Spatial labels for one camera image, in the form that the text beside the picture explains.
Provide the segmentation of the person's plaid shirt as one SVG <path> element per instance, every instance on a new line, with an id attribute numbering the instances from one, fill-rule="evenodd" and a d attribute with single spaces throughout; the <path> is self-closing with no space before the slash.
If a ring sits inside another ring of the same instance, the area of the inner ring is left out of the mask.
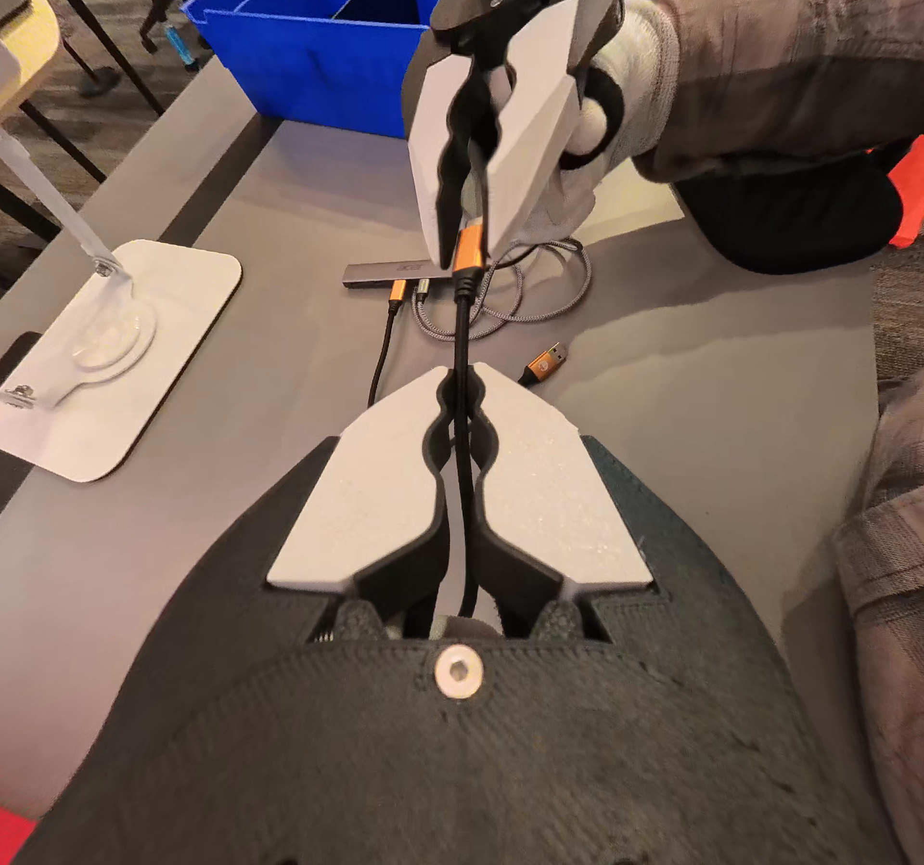
<path id="1" fill-rule="evenodd" d="M 907 861 L 922 863 L 922 372 L 887 390 L 854 511 L 833 548 L 872 765 Z"/>

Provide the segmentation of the grey usb hub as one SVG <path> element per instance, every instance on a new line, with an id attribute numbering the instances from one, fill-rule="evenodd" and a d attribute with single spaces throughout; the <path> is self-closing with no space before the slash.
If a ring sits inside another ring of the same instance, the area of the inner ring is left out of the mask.
<path id="1" fill-rule="evenodd" d="M 342 285 L 346 289 L 383 288 L 399 280 L 440 279 L 447 273 L 427 259 L 352 263 L 343 272 Z"/>

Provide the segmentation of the black textured pad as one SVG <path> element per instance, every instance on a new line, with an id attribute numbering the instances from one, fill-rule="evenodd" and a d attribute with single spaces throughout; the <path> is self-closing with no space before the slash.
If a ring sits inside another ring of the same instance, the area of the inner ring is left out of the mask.
<path id="1" fill-rule="evenodd" d="M 782 175 L 700 176 L 674 190 L 733 265 L 771 276 L 823 271 L 870 258 L 895 236 L 904 206 L 888 175 L 910 146 Z"/>

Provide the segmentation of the person's right forearm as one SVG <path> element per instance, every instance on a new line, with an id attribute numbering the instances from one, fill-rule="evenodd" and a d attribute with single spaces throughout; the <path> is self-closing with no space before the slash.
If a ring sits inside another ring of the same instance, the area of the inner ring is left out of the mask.
<path id="1" fill-rule="evenodd" d="M 673 101 L 644 178 L 781 175 L 923 132 L 923 0 L 653 0 Z"/>

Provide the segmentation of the person's right hand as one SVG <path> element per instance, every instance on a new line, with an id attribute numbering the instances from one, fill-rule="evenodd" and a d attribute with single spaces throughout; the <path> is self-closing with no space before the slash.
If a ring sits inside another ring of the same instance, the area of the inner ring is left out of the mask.
<path id="1" fill-rule="evenodd" d="M 583 12 L 578 5 L 571 49 Z M 622 22 L 584 65 L 569 65 L 577 82 L 580 115 L 539 201 L 512 236 L 511 246 L 533 245 L 573 235 L 592 211 L 595 190 L 624 161 L 640 157 L 664 132 L 676 95 L 679 43 L 667 16 L 650 0 L 618 6 Z M 484 130 L 474 129 L 469 149 L 476 185 L 468 198 L 486 225 L 485 169 L 499 139 L 498 115 L 511 95 L 513 73 L 502 64 L 479 73 L 487 97 Z"/>

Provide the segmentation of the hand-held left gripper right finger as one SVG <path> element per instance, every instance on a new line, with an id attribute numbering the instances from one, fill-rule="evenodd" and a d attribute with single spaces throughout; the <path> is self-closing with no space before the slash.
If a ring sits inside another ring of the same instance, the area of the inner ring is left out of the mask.
<path id="1" fill-rule="evenodd" d="M 551 602 L 649 590 L 653 572 L 578 428 L 483 362 L 468 395 L 473 574 L 504 632 L 525 636 Z"/>

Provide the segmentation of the white stand base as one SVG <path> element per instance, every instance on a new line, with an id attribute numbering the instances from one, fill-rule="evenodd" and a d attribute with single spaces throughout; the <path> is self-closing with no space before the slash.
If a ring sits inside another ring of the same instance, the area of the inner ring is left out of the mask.
<path id="1" fill-rule="evenodd" d="M 2 380 L 36 398 L 2 403 L 2 452 L 80 483 L 124 462 L 243 273 L 231 255 L 146 239 L 112 253 L 131 280 L 93 269 Z"/>

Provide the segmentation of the blue plastic bin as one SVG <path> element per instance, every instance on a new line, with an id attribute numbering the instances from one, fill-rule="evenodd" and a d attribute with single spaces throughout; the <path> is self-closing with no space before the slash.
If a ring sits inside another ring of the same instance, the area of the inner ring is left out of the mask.
<path id="1" fill-rule="evenodd" d="M 438 0 L 188 0 L 264 116 L 403 139 L 401 87 Z"/>

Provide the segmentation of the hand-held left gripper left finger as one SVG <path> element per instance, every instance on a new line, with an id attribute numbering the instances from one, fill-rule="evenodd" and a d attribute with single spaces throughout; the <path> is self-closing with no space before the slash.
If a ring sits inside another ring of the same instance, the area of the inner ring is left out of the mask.
<path id="1" fill-rule="evenodd" d="M 274 590 L 371 603 L 428 638 L 449 568 L 443 468 L 451 455 L 453 372 L 437 366 L 366 409 L 333 452 L 282 543 Z"/>

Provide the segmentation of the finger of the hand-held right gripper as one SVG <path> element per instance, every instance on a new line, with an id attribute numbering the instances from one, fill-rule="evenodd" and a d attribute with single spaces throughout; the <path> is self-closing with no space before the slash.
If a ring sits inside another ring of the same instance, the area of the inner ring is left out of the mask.
<path id="1" fill-rule="evenodd" d="M 472 56 L 422 35 L 403 78 L 401 112 L 425 243 L 433 263 L 446 270 L 456 251 L 468 143 L 479 119 Z"/>
<path id="2" fill-rule="evenodd" d="M 578 123 L 577 82 L 568 70 L 578 5 L 548 5 L 507 45 L 511 95 L 499 112 L 499 139 L 485 169 L 484 237 L 491 256 L 525 223 Z"/>

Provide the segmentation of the red plastic object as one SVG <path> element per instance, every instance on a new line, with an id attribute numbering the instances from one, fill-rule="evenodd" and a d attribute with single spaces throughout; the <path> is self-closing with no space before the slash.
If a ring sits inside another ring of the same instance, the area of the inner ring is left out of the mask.
<path id="1" fill-rule="evenodd" d="M 917 137 L 905 156 L 888 173 L 901 199 L 902 221 L 889 245 L 896 249 L 910 247 L 923 225 L 923 136 Z"/>

